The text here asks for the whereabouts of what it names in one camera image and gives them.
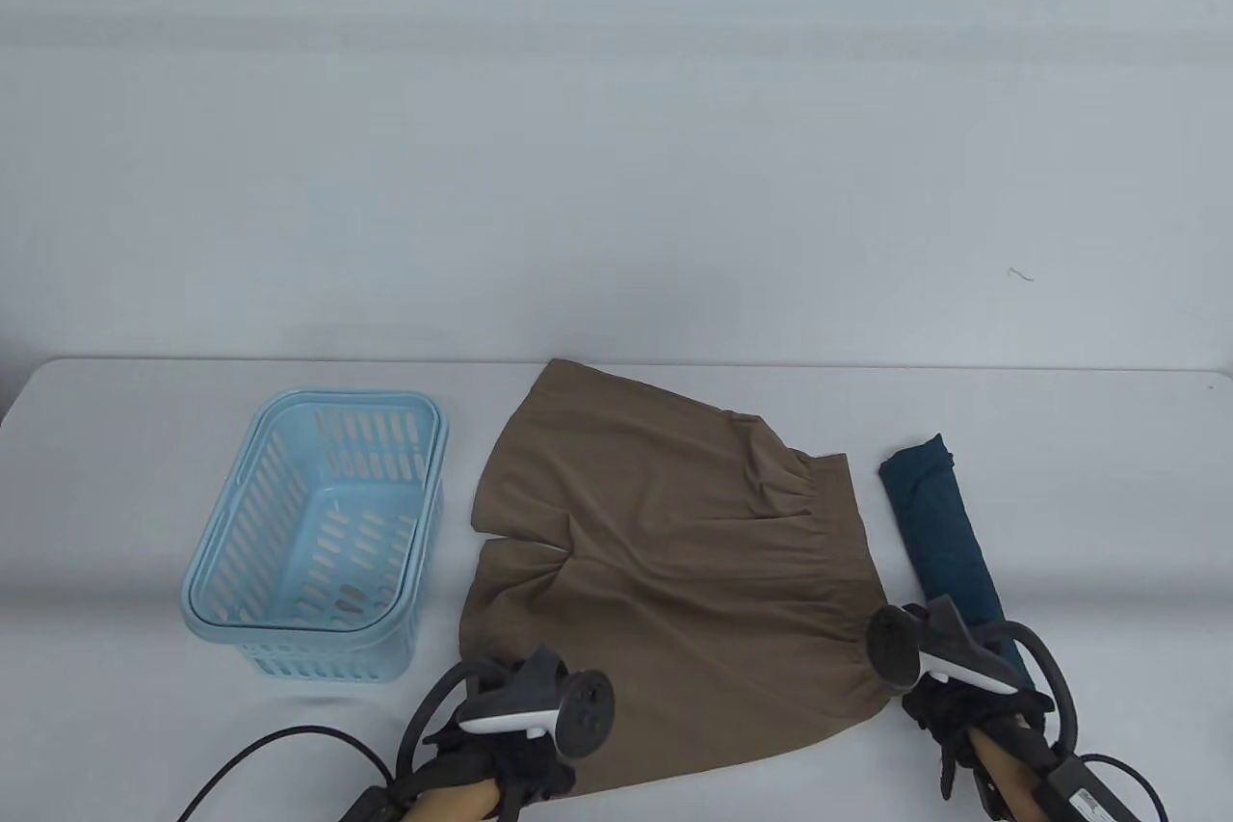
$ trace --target dark teal folded cloth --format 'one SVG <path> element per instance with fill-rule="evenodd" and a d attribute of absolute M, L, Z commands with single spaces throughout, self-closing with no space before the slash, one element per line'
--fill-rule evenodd
<path fill-rule="evenodd" d="M 900 449 L 882 463 L 878 474 L 925 599 L 951 594 L 968 625 L 1004 620 L 997 589 L 959 495 L 954 457 L 942 442 L 942 434 L 927 444 Z M 999 654 L 1031 684 L 1015 643 L 1001 643 Z"/>

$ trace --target white table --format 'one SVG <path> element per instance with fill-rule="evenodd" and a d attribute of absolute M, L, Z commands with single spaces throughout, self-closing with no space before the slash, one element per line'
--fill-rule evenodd
<path fill-rule="evenodd" d="M 1233 382 L 1216 373 L 735 368 L 613 372 L 761 413 L 790 446 L 847 452 L 891 600 L 919 594 L 877 465 L 946 435 L 1007 611 L 1057 654 L 1080 746 L 1138 765 L 1174 818 L 1217 818 L 1233 768 Z M 256 736 L 338 725 L 392 760 L 456 658 L 481 543 L 481 466 L 535 365 L 58 360 L 0 426 L 0 817 L 171 820 Z M 255 409 L 290 387 L 425 391 L 453 425 L 418 652 L 385 686 L 265 680 L 194 638 L 182 572 Z M 888 709 L 801 752 L 529 810 L 539 820 L 984 818 L 967 778 Z M 335 742 L 249 759 L 196 822 L 333 822 L 374 781 Z M 1136 787 L 1106 779 L 1150 820 Z"/>

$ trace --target white wall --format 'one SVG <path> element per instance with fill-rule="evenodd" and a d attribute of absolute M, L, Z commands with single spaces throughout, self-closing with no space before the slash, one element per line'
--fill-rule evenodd
<path fill-rule="evenodd" d="M 1231 129 L 1233 0 L 0 0 L 0 391 L 96 354 L 1224 367 Z"/>

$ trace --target brown shorts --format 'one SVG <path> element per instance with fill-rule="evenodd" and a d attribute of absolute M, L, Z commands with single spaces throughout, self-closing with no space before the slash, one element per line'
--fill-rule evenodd
<path fill-rule="evenodd" d="M 885 603 L 845 456 L 761 420 L 555 360 L 497 440 L 462 656 L 539 643 L 616 690 L 576 792 L 766 758 L 878 712 Z"/>

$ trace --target label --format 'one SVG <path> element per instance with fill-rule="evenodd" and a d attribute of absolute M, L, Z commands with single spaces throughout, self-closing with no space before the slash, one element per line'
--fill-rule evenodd
<path fill-rule="evenodd" d="M 1088 822 L 1117 822 L 1116 818 L 1105 811 L 1105 807 L 1100 805 L 1096 796 L 1079 787 L 1075 790 L 1074 796 L 1070 797 L 1070 805 L 1075 807 L 1075 812 L 1083 816 Z"/>

